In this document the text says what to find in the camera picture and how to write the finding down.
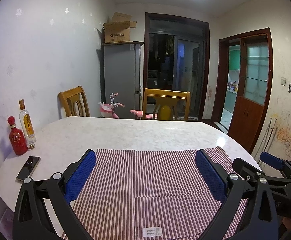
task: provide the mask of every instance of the glass bottle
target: glass bottle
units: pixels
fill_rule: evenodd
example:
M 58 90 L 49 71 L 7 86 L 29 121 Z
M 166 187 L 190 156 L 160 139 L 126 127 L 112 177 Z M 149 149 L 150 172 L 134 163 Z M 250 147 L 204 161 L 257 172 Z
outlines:
M 27 142 L 23 135 L 23 132 L 20 129 L 16 128 L 16 124 L 14 122 L 13 116 L 10 116 L 8 118 L 8 123 L 11 128 L 9 139 L 10 139 L 12 148 L 16 155 L 23 155 L 28 150 Z
M 19 105 L 21 110 L 19 114 L 19 119 L 21 122 L 23 133 L 27 140 L 28 147 L 33 148 L 37 140 L 30 120 L 30 115 L 29 112 L 25 109 L 25 103 L 23 99 L 19 100 Z

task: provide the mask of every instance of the phone screen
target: phone screen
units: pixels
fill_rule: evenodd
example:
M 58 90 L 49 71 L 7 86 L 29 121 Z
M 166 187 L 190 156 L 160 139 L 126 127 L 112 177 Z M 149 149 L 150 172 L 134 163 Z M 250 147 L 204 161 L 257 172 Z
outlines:
M 30 177 L 39 161 L 40 157 L 30 156 L 21 168 L 16 179 L 23 181 L 26 177 Z

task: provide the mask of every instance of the cabinet door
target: cabinet door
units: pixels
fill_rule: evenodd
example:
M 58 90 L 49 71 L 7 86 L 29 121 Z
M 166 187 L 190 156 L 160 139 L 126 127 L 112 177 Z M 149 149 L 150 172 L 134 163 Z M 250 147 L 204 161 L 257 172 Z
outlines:
M 232 47 L 230 47 L 229 51 L 229 70 L 240 70 L 240 60 L 241 60 L 240 49 L 231 50 Z
M 248 152 L 261 121 L 263 106 L 241 96 L 237 96 L 228 136 L 237 141 Z

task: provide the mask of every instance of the red and white striped towel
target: red and white striped towel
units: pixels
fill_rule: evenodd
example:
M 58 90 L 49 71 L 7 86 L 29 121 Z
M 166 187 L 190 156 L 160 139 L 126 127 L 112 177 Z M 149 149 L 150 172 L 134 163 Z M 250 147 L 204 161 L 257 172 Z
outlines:
M 204 151 L 233 172 L 220 147 Z M 197 240 L 221 203 L 195 165 L 196 152 L 98 149 L 74 212 L 94 240 Z M 245 203 L 225 238 L 234 234 Z M 162 236 L 142 237 L 142 228 L 148 227 L 161 227 Z

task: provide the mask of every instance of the red bottle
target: red bottle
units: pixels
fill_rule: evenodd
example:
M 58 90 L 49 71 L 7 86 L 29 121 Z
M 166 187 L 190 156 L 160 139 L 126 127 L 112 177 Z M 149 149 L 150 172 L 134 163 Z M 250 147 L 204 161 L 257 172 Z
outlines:
M 16 155 L 23 155 L 27 152 L 27 142 L 23 135 L 22 130 L 16 128 L 14 123 L 14 117 L 10 116 L 8 118 L 8 123 L 10 124 L 11 132 L 9 134 L 9 139 L 12 145 L 12 148 Z

